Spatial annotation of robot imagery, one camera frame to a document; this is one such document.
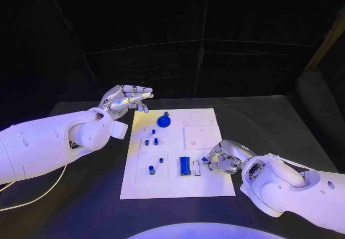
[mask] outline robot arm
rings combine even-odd
[[[98,107],[37,119],[0,132],[0,184],[50,172],[101,149],[110,136],[123,139],[127,125],[114,121],[128,108],[148,112],[141,100],[151,88],[115,86]]]
[[[215,155],[218,162],[211,162]],[[345,175],[310,170],[273,154],[255,156],[229,140],[221,141],[202,160],[209,169],[229,174],[242,169],[241,191],[270,216],[294,212],[319,227],[345,234]],[[299,173],[284,162],[309,171]]]

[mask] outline blue rectangular block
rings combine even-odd
[[[190,165],[189,165],[189,157],[179,158],[179,169],[180,169],[180,176],[190,175]]]

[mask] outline white board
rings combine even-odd
[[[164,110],[134,112],[120,199],[235,196],[231,175],[209,171],[200,160],[221,142],[213,109],[167,112],[172,123],[166,128],[157,126]],[[179,158],[185,156],[190,175],[180,176]],[[154,175],[148,174],[148,166],[154,167]]]

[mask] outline table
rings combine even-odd
[[[97,102],[58,103],[50,115],[82,111]],[[224,139],[241,142],[257,154],[273,153],[316,170],[338,172],[284,96],[146,100],[151,110],[213,108]],[[120,200],[127,149],[130,110],[118,121],[128,124],[124,140],[66,167],[49,194],[33,204],[0,212],[1,238],[121,239],[156,227],[189,222],[234,224],[286,238],[345,238],[286,212],[273,218],[239,191],[241,175],[232,175],[234,197]],[[0,207],[27,202],[43,194],[62,169],[19,181],[0,194]]]

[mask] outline gray surface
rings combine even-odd
[[[97,102],[58,103],[52,115],[86,110]],[[146,100],[150,109],[213,107],[222,138],[241,142],[257,154],[273,153],[316,170],[336,168],[283,96]],[[66,167],[52,192],[37,203],[0,213],[1,238],[125,238],[176,223],[213,222],[250,227],[286,238],[345,238],[286,212],[273,218],[239,191],[241,175],[232,176],[234,197],[120,200],[130,142],[130,111],[124,140]],[[1,207],[36,198],[53,183],[60,169],[14,183],[0,195]]]

